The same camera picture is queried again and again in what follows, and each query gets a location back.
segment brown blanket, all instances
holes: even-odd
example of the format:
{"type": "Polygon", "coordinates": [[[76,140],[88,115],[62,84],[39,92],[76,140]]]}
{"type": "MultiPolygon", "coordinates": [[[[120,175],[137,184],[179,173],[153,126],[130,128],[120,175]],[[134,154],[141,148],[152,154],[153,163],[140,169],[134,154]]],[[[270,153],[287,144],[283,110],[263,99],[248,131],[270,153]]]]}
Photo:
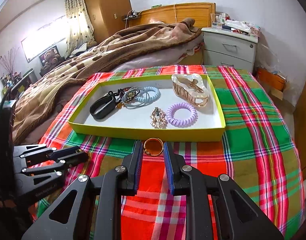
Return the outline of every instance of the brown blanket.
{"type": "Polygon", "coordinates": [[[92,51],[63,62],[27,89],[15,109],[13,141],[26,136],[51,116],[60,96],[71,86],[85,84],[97,72],[110,72],[133,58],[189,42],[201,34],[186,18],[177,24],[139,25],[115,33],[92,51]]]}

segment patterned curtain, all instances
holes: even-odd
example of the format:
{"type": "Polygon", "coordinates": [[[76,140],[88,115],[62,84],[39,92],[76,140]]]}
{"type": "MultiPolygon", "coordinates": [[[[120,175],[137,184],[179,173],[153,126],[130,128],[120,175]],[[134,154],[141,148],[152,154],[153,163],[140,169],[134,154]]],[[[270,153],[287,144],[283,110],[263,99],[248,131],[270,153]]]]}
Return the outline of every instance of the patterned curtain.
{"type": "Polygon", "coordinates": [[[65,53],[67,58],[74,49],[94,40],[94,29],[84,0],[65,0],[65,13],[69,25],[65,53]]]}

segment blue gripper pad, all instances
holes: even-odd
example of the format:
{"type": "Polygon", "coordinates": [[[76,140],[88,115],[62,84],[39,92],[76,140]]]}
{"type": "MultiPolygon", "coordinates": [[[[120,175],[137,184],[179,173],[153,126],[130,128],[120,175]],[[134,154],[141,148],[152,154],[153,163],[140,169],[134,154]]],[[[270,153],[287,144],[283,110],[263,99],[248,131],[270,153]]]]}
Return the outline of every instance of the blue gripper pad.
{"type": "Polygon", "coordinates": [[[174,195],[174,173],[173,173],[173,169],[172,169],[172,165],[171,165],[171,159],[170,159],[170,152],[169,152],[169,148],[168,148],[168,144],[170,145],[170,143],[164,143],[164,153],[163,153],[163,157],[164,157],[164,163],[165,163],[165,170],[166,170],[166,176],[167,176],[167,183],[169,185],[169,190],[171,192],[172,195],[174,195]]]}
{"type": "Polygon", "coordinates": [[[141,147],[139,150],[139,154],[136,160],[136,168],[134,174],[134,190],[137,194],[137,190],[140,186],[140,177],[141,177],[141,170],[142,170],[142,162],[143,162],[143,144],[141,143],[141,147]]]}

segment screw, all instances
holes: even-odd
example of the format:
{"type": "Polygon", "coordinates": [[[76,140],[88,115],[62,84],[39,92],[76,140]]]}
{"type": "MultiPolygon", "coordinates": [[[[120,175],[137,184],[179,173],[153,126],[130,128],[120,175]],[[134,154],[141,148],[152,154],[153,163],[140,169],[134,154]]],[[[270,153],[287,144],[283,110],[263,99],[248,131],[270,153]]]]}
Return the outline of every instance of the screw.
{"type": "Polygon", "coordinates": [[[221,174],[221,175],[220,175],[220,180],[228,181],[229,178],[230,178],[230,177],[229,177],[228,175],[226,175],[226,174],[221,174]]]}
{"type": "Polygon", "coordinates": [[[184,165],[182,167],[182,170],[184,170],[184,171],[192,171],[192,167],[190,165],[184,165]]]}
{"type": "Polygon", "coordinates": [[[122,166],[122,165],[120,165],[120,166],[117,166],[117,167],[115,168],[115,170],[116,170],[117,172],[123,172],[123,171],[125,171],[125,167],[122,166]]]}
{"type": "Polygon", "coordinates": [[[86,176],[86,175],[80,175],[80,176],[78,177],[78,181],[79,181],[79,182],[85,182],[85,181],[87,181],[87,176],[86,176]]]}

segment window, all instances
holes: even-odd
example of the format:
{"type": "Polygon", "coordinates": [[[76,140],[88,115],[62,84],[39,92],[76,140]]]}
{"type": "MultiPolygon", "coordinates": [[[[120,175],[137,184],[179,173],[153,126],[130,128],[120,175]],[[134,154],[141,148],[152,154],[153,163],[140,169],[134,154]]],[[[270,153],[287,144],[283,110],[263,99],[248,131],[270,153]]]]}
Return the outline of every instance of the window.
{"type": "Polygon", "coordinates": [[[66,38],[67,30],[67,18],[66,16],[62,16],[61,18],[58,18],[31,33],[22,41],[22,47],[27,62],[30,62],[43,51],[66,38]]]}

